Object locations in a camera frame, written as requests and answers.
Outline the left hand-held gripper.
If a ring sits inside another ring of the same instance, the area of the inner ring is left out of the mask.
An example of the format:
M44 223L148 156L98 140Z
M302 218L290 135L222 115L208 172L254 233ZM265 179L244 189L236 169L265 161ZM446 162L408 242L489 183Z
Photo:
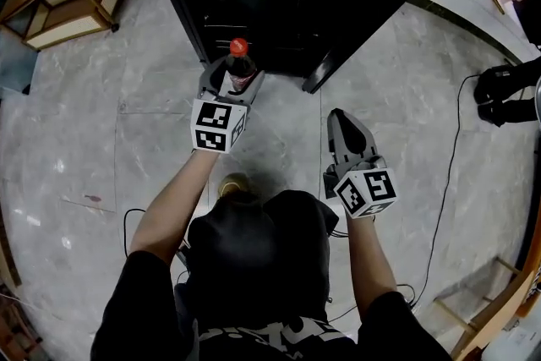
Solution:
M194 99L190 119L193 147L228 154L246 128L250 105L263 84L265 72L256 72L241 91L220 96L227 72L226 57L219 57L205 67L199 77L198 97Z

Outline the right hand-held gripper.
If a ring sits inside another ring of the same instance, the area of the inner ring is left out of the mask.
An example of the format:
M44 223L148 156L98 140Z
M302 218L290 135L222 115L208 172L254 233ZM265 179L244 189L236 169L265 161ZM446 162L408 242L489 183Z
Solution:
M328 139L335 164L323 174L327 199L338 198L352 219L375 216L398 201L395 173L376 155L374 136L360 120L333 109L328 116ZM347 162L349 153L371 157Z

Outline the dark cola bottle red cap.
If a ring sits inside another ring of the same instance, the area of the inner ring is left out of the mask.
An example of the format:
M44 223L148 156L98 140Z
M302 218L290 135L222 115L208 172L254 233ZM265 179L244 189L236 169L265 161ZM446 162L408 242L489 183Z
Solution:
M234 38L230 42L230 52L226 58L227 72L235 92L241 92L257 74L254 61L249 57L249 44L243 38Z

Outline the person's left forearm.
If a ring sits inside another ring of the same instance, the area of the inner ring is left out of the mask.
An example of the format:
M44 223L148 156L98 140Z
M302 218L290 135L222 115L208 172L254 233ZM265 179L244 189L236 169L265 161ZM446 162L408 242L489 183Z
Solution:
M180 247L218 154L195 150L152 200L131 240L130 254L145 251L167 265Z

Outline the person's right forearm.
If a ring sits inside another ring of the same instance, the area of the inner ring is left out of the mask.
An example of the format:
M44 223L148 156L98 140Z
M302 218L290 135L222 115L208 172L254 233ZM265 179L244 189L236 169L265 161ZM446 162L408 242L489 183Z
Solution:
M396 292L396 279L371 218L347 218L352 288L362 322L380 296Z

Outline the person's left tan shoe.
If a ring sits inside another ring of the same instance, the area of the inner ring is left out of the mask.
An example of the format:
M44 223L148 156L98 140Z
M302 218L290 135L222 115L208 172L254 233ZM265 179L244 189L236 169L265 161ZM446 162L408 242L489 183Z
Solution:
M225 176L217 190L218 197L224 198L229 194L234 193L249 193L250 185L248 178L240 172L230 173Z

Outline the person's black trousers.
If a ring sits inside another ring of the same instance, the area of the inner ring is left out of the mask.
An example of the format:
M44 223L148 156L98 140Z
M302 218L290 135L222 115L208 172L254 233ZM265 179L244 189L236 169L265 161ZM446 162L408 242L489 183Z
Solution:
M186 306L207 327L326 320L329 237L339 218L312 194L220 198L189 227Z

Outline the plastic wrapped grey box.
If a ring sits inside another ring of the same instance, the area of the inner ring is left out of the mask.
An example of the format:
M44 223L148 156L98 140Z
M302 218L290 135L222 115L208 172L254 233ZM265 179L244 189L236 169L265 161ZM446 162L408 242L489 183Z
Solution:
M38 52L0 29L0 100L13 93L28 95Z

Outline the black backpack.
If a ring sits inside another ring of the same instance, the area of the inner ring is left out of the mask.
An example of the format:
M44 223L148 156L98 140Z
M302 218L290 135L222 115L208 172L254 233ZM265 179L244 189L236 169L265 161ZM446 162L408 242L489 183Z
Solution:
M514 1L513 7L528 41L541 51L541 0Z

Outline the light wooden side table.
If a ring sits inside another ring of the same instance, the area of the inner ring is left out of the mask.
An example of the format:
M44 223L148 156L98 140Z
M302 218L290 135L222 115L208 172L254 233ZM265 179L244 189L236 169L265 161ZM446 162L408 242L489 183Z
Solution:
M464 320L442 299L434 303L453 319L463 330L458 343L451 350L453 361L466 361L467 357L478 350L485 349L516 315L533 279L531 271L518 270L515 266L497 257L496 261L511 271L514 279L494 299L470 320Z

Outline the person's black printed shirt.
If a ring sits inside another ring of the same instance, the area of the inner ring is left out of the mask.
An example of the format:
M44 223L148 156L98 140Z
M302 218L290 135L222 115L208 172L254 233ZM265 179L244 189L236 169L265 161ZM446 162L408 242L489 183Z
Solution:
M398 292L378 297L353 340L297 316L250 329L202 329L184 336L170 271L149 252L123 267L90 350L90 361L452 361Z

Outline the curved wooden slat panel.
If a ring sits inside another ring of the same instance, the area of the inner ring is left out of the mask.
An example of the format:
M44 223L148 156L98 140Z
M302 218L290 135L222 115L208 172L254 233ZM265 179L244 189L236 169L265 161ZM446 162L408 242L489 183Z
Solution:
M8 236L0 215L0 278L3 283L14 292L17 287L22 285L18 270L16 268L11 248L8 242Z

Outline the reddish brown crate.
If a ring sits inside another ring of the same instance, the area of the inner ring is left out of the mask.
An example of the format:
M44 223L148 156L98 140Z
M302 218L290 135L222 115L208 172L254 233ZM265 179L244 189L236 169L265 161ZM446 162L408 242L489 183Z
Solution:
M0 358L5 361L37 361L41 339L35 337L22 317L17 299L0 284Z

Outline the yellow frame with striped cloth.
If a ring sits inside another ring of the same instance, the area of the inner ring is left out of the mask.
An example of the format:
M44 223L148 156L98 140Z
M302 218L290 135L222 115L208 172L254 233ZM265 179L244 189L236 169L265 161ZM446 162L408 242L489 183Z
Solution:
M541 241L532 241L523 270L531 271L533 279L521 306L516 312L516 315L521 318L529 315L541 296Z

